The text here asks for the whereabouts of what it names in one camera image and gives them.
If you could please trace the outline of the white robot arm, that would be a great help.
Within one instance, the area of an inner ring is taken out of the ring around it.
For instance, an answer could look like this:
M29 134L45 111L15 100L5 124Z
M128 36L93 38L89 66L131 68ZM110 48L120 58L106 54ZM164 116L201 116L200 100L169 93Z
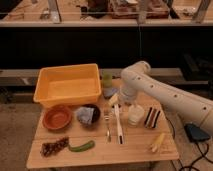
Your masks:
M127 103L144 92L213 136L213 101L157 81L149 76L151 66L139 61L121 71L119 98Z

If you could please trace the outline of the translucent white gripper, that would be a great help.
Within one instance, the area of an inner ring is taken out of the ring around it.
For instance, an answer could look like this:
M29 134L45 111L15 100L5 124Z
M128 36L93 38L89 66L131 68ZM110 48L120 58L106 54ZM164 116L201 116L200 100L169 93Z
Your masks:
M129 87L127 84L122 84L119 89L119 99L128 105L134 105L138 92Z

